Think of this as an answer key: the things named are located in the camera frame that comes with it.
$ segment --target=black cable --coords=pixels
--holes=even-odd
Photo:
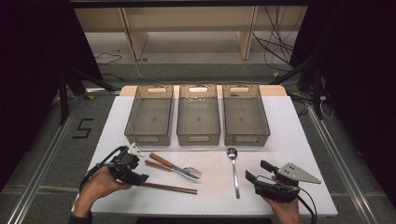
[[[301,7],[300,15],[298,16],[297,22],[294,24],[294,26],[291,29],[290,33],[283,40],[286,40],[293,33],[294,29],[296,28],[297,24],[299,23],[299,21],[301,19],[301,16],[303,15],[303,10],[304,10],[304,7]]]
[[[298,95],[294,95],[294,94],[291,94],[291,93],[288,93],[288,92],[286,94],[291,98],[291,100],[299,101],[302,104],[306,104],[308,102],[310,102],[310,103],[314,102],[313,99],[305,99],[304,97],[301,97],[301,96],[298,96]]]
[[[317,213],[317,207],[315,206],[314,200],[312,199],[311,195],[305,189],[302,189],[302,188],[300,188],[300,189],[303,192],[305,192],[309,196],[309,198],[311,199],[311,202],[314,205],[314,209],[315,209],[315,222],[317,222],[318,221],[318,213]]]
[[[304,109],[302,109],[302,110],[300,111],[300,113],[297,114],[297,117],[304,116],[304,115],[306,115],[307,113],[308,113],[308,106],[304,107]]]
[[[300,195],[298,195],[297,193],[295,195],[298,198],[298,200],[300,200],[300,202],[305,206],[306,209],[308,209],[309,213],[311,214],[311,217],[312,217],[311,218],[311,224],[317,223],[317,217],[314,214],[314,212],[312,211],[312,209],[309,207],[309,205],[304,201],[304,199],[302,197],[300,197]]]
[[[103,166],[103,164],[104,164],[111,156],[114,155],[114,153],[116,153],[117,151],[122,150],[122,149],[125,149],[125,147],[117,147],[117,148],[114,149],[110,154],[108,154],[108,156],[106,156],[104,160],[102,160],[102,161],[99,162],[99,163],[96,163],[96,165],[93,166],[93,167],[91,168],[91,170],[89,170],[89,171],[87,172],[87,174],[85,174],[84,178],[81,180],[81,183],[79,184],[79,191],[81,191],[81,190],[85,187],[85,185],[86,185],[86,184],[88,183],[88,181],[90,180],[91,176],[92,176],[96,171],[98,171],[98,170]]]
[[[114,59],[114,60],[112,60],[112,61],[110,61],[110,62],[108,62],[108,63],[98,63],[98,64],[110,64],[110,63],[114,63],[115,61],[118,61],[119,59],[122,58],[122,56],[119,55],[119,54],[111,54],[111,53],[106,53],[106,52],[104,52],[104,53],[101,53],[101,54],[99,54],[98,56],[96,56],[95,59],[100,59],[100,56],[105,55],[105,54],[107,54],[107,55],[109,55],[109,56],[112,56],[112,57],[118,57],[118,58],[116,58],[116,59]]]
[[[276,30],[277,17],[278,17],[278,9],[279,9],[279,7],[276,7],[276,23],[273,22],[273,20],[272,20],[270,14],[269,14],[269,12],[268,12],[267,6],[265,6],[264,8],[265,8],[265,11],[266,11],[266,13],[267,13],[268,19],[270,20],[271,25],[272,25],[272,27],[273,27],[273,31],[271,32],[271,36],[273,35],[274,38],[277,39],[277,41],[279,41],[279,44],[282,45],[283,41],[282,41],[282,39],[280,38],[279,32]],[[283,48],[280,48],[280,50],[282,51],[283,56],[284,56],[285,59],[286,59],[287,57],[286,57],[286,55],[285,55],[285,52],[283,51]]]
[[[288,65],[290,65],[288,61],[282,59],[282,58],[281,58],[280,56],[278,56],[276,53],[274,53],[273,51],[271,51],[270,49],[268,49],[266,46],[264,46],[264,44],[260,41],[260,39],[258,39],[258,37],[257,37],[254,33],[253,33],[253,36],[256,38],[256,40],[259,42],[259,44],[260,44],[265,50],[270,51],[270,53],[274,54],[279,60],[281,60],[282,62],[284,62],[284,63],[286,63],[286,64],[288,64]],[[265,63],[269,64],[269,63],[266,61],[265,52],[264,52],[264,60],[265,60]],[[279,69],[279,68],[277,68],[277,69],[280,70],[280,71],[289,72],[289,71],[287,71],[287,70],[282,70],[282,69]]]
[[[117,77],[119,80],[124,80],[123,77],[116,76],[116,75],[114,75],[114,74],[112,74],[112,73],[102,73],[102,75],[103,75],[103,76],[113,76],[113,77]]]
[[[278,26],[277,26],[277,31],[278,31],[278,32],[280,32],[280,27],[282,26],[283,18],[285,17],[285,12],[286,12],[287,9],[288,9],[288,6],[286,6],[285,9],[283,10],[282,18],[281,18],[281,20],[280,20],[280,23],[279,23]],[[288,49],[286,48],[286,43],[284,42],[285,39],[282,39],[282,38],[280,38],[280,39],[282,40],[283,48],[284,48],[284,49],[286,50],[286,52],[288,53],[289,57],[291,57],[291,54],[289,53]]]
[[[274,43],[274,42],[271,42],[271,41],[268,41],[268,40],[261,39],[261,38],[259,38],[259,37],[257,37],[257,36],[256,36],[256,39],[258,39],[258,40],[260,40],[260,41],[263,41],[263,42],[267,42],[267,43],[272,44],[272,45],[276,45],[276,46],[278,46],[278,47],[281,47],[280,44],[277,44],[277,43]],[[286,49],[288,49],[288,50],[293,50],[293,48],[294,48],[294,47],[288,47],[288,48],[286,48]]]

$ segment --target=white table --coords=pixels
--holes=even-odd
[[[318,165],[306,140],[303,128],[288,96],[263,96],[265,112],[271,136],[264,147],[235,147],[238,149],[236,169],[240,188],[240,199],[236,199],[233,183],[233,167],[226,155],[223,127],[219,145],[216,147],[180,147],[177,141],[177,94],[174,107],[172,140],[170,147],[139,147],[145,151],[134,170],[149,175],[148,182],[198,189],[198,194],[186,194],[163,189],[133,186],[98,200],[92,211],[106,214],[128,214],[139,217],[269,217],[272,209],[262,197],[255,194],[253,185],[245,179],[245,171],[254,175],[270,177],[272,174],[260,167],[266,160],[277,167],[291,161],[311,175],[322,180],[320,185],[300,182],[300,187],[310,193],[318,209],[319,217],[334,217],[337,211],[323,181]],[[219,95],[220,124],[223,123],[222,100]],[[90,168],[101,161],[112,150],[130,143],[124,135],[134,101],[133,96],[117,96],[107,118]],[[144,160],[149,152],[156,153],[180,167],[192,166],[203,175],[199,181],[188,179],[176,172],[167,172],[148,166]],[[300,196],[311,206],[309,197]],[[310,216],[300,204],[302,216]]]

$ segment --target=wooden chopsticks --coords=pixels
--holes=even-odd
[[[177,191],[177,192],[182,192],[182,193],[198,194],[198,189],[185,189],[185,188],[180,188],[180,187],[175,187],[175,186],[154,184],[154,183],[149,183],[149,182],[143,182],[140,184],[140,186],[154,188],[154,189],[167,189],[167,190],[172,190],[172,191]]]

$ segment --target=metal spoon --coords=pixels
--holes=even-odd
[[[235,169],[235,158],[238,155],[238,152],[236,151],[235,148],[229,147],[227,149],[227,155],[233,161],[233,176],[235,178],[235,193],[236,193],[236,198],[239,199],[239,185],[238,185],[238,179],[236,178],[236,169]]]

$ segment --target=plastic storage bin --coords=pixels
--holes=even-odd
[[[169,146],[173,116],[173,86],[138,86],[125,129],[137,146]]]
[[[224,145],[263,147],[270,136],[258,85],[223,85]]]
[[[177,138],[181,146],[219,144],[219,102],[216,85],[181,85]]]

